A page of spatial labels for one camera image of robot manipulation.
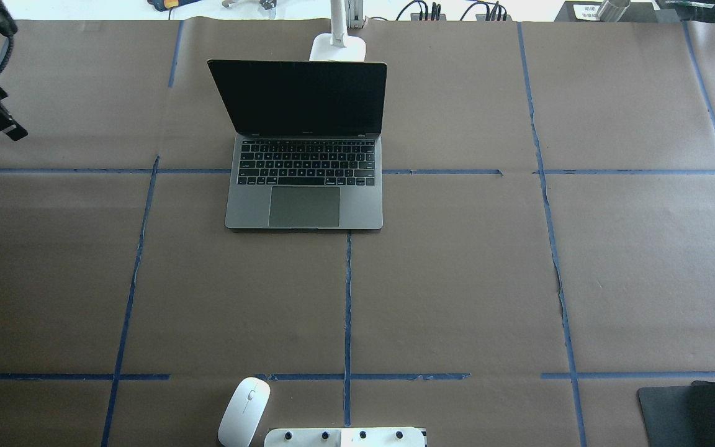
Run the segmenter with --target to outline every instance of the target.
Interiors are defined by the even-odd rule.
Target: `computer mouse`
[[[230,398],[217,439],[225,447],[248,447],[269,402],[269,384],[255,377],[242,380]]]

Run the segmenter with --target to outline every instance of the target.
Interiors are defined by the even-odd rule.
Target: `open silver laptop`
[[[385,63],[208,66],[236,129],[227,227],[382,227]]]

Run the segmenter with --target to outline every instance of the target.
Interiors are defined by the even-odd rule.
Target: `white stand base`
[[[341,62],[364,62],[366,60],[366,43],[360,37],[344,36],[345,47],[332,45],[333,35],[320,34],[313,40],[310,49],[310,60],[337,60]]]
[[[275,429],[264,447],[426,447],[422,429],[414,427]]]

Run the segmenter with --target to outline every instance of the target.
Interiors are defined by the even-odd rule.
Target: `keyboard key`
[[[316,176],[281,176],[277,179],[278,184],[305,184],[306,186],[315,186],[316,184],[324,184],[323,178]]]

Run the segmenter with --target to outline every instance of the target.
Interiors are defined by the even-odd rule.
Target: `black screen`
[[[385,63],[209,60],[242,135],[380,133]]]

